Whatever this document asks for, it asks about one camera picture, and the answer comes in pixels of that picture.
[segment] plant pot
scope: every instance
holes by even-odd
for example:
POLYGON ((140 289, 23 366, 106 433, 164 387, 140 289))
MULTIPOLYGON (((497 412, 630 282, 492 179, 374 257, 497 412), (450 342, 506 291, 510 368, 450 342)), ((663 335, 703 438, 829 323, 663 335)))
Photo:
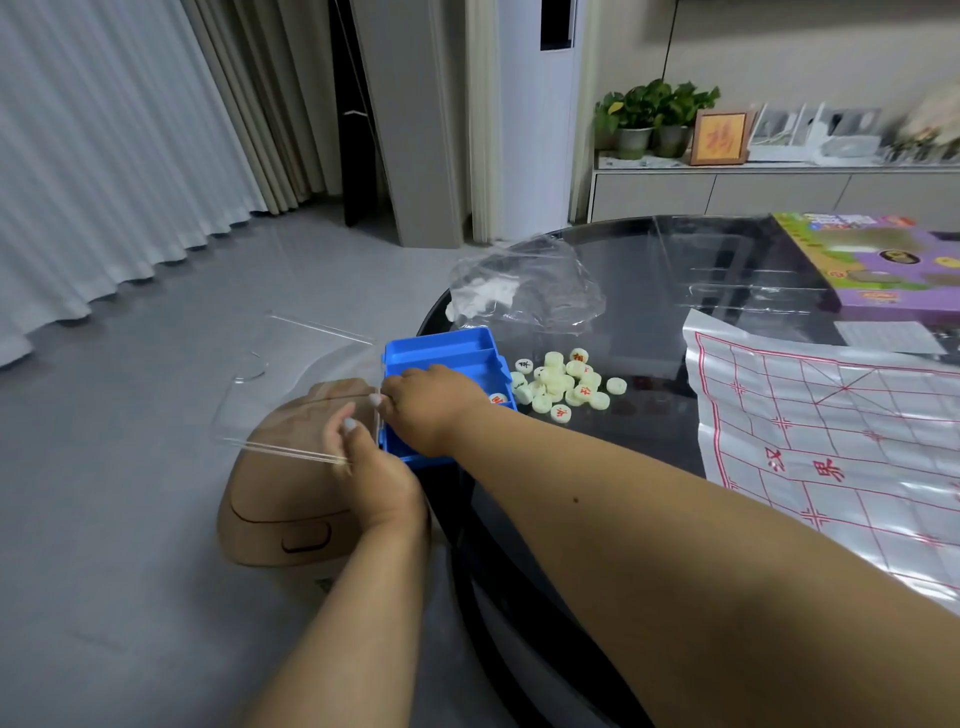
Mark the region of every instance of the plant pot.
POLYGON ((657 156, 671 159, 682 157, 690 145, 690 132, 690 127, 659 127, 657 156))
POLYGON ((616 155, 621 159, 640 159, 650 146, 653 127, 621 129, 616 142, 616 155))

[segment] forearm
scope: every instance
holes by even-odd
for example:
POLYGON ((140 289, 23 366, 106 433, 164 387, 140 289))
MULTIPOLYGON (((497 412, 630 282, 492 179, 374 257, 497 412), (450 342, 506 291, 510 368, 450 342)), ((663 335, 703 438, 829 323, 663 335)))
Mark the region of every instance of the forearm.
POLYGON ((897 653, 927 674, 916 645, 956 641, 946 611, 767 506, 502 407, 470 414, 452 454, 664 725, 764 711, 803 724, 829 700, 784 715, 798 684, 873 675, 887 685, 900 676, 897 653), (888 659, 852 649, 866 641, 888 659))
POLYGON ((366 532, 249 726, 406 726, 427 550, 423 524, 385 523, 366 532))

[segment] potted plant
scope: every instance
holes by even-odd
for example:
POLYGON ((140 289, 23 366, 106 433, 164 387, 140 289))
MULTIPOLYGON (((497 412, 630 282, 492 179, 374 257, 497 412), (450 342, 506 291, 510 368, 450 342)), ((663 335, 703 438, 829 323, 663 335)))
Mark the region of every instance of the potted plant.
POLYGON ((712 109, 720 98, 720 89, 714 86, 712 91, 698 93, 697 87, 687 81, 674 90, 663 79, 657 79, 647 88, 653 88, 653 95, 658 99, 657 112, 654 114, 657 156, 682 157, 690 144, 690 125, 697 118, 697 111, 712 109))
POLYGON ((646 90, 646 86, 639 85, 626 94, 613 91, 596 105, 595 127, 600 133, 618 133, 618 157, 639 159, 650 145, 653 115, 657 107, 651 103, 646 90))

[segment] red chinese characters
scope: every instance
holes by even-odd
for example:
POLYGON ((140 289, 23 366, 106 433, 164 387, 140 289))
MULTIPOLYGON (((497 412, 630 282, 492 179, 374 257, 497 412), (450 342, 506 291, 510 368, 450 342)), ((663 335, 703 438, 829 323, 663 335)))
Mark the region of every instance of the red chinese characters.
POLYGON ((813 461, 813 467, 817 469, 818 475, 826 475, 827 477, 835 477, 839 483, 844 479, 843 471, 840 470, 837 466, 833 464, 833 461, 827 458, 827 462, 821 462, 820 460, 813 461))
POLYGON ((778 449, 765 448, 767 451, 767 466, 772 468, 774 473, 780 473, 786 470, 783 465, 782 457, 778 449))

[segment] clear plastic bag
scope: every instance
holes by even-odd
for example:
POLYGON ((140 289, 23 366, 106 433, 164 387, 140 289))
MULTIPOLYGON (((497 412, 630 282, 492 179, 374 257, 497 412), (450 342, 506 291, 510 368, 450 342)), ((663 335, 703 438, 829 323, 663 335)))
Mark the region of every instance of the clear plastic bag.
POLYGON ((456 328, 509 324, 543 333, 581 333, 607 299, 569 243, 540 235, 460 260, 450 274, 447 318, 456 328))

